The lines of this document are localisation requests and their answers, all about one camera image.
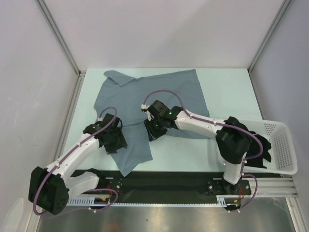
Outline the light blue t shirt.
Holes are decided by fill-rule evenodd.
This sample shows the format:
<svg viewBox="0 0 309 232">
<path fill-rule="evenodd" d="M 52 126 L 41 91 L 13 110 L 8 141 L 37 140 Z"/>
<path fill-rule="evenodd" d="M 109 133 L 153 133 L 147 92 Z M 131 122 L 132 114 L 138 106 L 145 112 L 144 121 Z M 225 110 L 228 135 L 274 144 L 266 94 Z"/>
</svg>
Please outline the light blue t shirt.
<svg viewBox="0 0 309 232">
<path fill-rule="evenodd" d="M 119 149 L 112 158 L 120 173 L 127 176 L 143 162 L 153 159 L 148 133 L 144 126 L 147 116 L 141 104 L 161 101 L 167 107 L 184 105 L 188 111 L 209 117 L 202 88 L 194 69 L 134 78 L 118 71 L 106 71 L 106 80 L 94 103 L 98 116 L 109 106 L 116 108 L 122 133 L 128 147 Z"/>
</svg>

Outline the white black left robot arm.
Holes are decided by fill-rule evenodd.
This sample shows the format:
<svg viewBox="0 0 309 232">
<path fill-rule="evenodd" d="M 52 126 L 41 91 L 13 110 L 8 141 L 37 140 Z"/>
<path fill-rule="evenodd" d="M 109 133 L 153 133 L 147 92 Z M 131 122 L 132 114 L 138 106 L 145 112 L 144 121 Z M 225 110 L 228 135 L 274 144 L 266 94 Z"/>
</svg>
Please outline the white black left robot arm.
<svg viewBox="0 0 309 232">
<path fill-rule="evenodd" d="M 79 176 L 73 177 L 72 174 L 100 148 L 104 148 L 107 154 L 127 148 L 122 127 L 119 117 L 106 114 L 104 118 L 88 125 L 69 151 L 45 168 L 36 167 L 31 173 L 28 192 L 34 213 L 40 215 L 37 210 L 40 207 L 44 212 L 57 215 L 64 210 L 69 200 L 83 193 L 115 194 L 103 171 L 90 168 Z"/>
</svg>

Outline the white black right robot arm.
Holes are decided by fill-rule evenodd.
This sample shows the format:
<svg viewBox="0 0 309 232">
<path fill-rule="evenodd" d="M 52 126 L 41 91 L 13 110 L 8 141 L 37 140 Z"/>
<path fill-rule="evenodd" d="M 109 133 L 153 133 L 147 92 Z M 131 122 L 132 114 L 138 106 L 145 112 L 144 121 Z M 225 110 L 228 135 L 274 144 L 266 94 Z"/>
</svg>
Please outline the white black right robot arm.
<svg viewBox="0 0 309 232">
<path fill-rule="evenodd" d="M 227 121 L 217 121 L 179 106 L 169 109 L 158 100 L 151 105 L 142 104 L 141 110 L 147 114 L 144 125 L 150 142 L 164 136 L 169 129 L 192 131 L 213 139 L 225 160 L 223 191 L 228 194 L 238 192 L 242 163 L 251 144 L 251 134 L 245 127 L 237 127 L 240 125 L 237 119 L 229 117 Z"/>
</svg>

